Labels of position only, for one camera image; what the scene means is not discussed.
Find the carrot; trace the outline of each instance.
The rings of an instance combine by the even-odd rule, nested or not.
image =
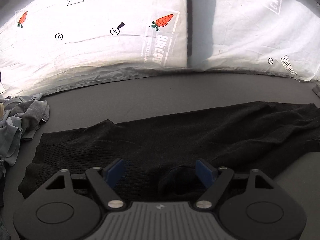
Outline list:
[[[28,11],[26,11],[20,18],[20,20],[18,21],[18,27],[23,27],[22,24],[25,22],[26,20],[26,17],[27,17],[27,13]]]
[[[156,31],[159,31],[159,27],[164,27],[168,24],[168,22],[172,19],[173,14],[169,14],[167,16],[161,17],[156,20],[156,22],[152,21],[150,25],[151,28],[156,28]]]

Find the black sweater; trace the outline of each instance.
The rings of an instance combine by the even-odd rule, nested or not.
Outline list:
[[[195,201],[204,186],[195,162],[236,172],[257,168],[274,178],[320,137],[314,104],[251,102],[43,134],[18,190],[26,198],[58,170],[84,173],[117,157],[126,173],[115,187],[124,200]],[[86,195],[85,190],[76,190]]]

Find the blue gripper pad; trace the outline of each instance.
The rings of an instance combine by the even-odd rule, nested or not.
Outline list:
[[[110,166],[109,169],[103,171],[103,179],[109,187],[114,188],[124,173],[124,160],[121,159],[116,163],[112,163]]]
[[[218,170],[211,165],[208,166],[201,160],[196,161],[196,175],[206,188],[209,188],[218,178]]]

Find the metal screw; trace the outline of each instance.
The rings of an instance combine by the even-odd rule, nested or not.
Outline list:
[[[108,206],[111,208],[121,208],[124,203],[121,200],[111,200],[108,202]]]
[[[210,208],[212,206],[212,203],[207,200],[200,200],[197,202],[196,206],[198,208]]]

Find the white backdrop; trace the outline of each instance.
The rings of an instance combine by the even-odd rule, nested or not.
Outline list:
[[[210,5],[203,7],[206,1]],[[193,0],[193,68],[319,80],[317,3],[320,0]],[[205,23],[199,20],[204,17]]]
[[[0,4],[4,97],[46,95],[186,67],[186,0],[0,0]],[[17,27],[25,11],[23,27]],[[159,31],[150,28],[152,21],[167,15],[172,18]],[[120,33],[112,35],[112,28]]]
[[[190,69],[320,80],[319,3],[192,0],[187,39],[186,0],[0,0],[2,95],[48,95]],[[167,15],[159,32],[150,28]]]

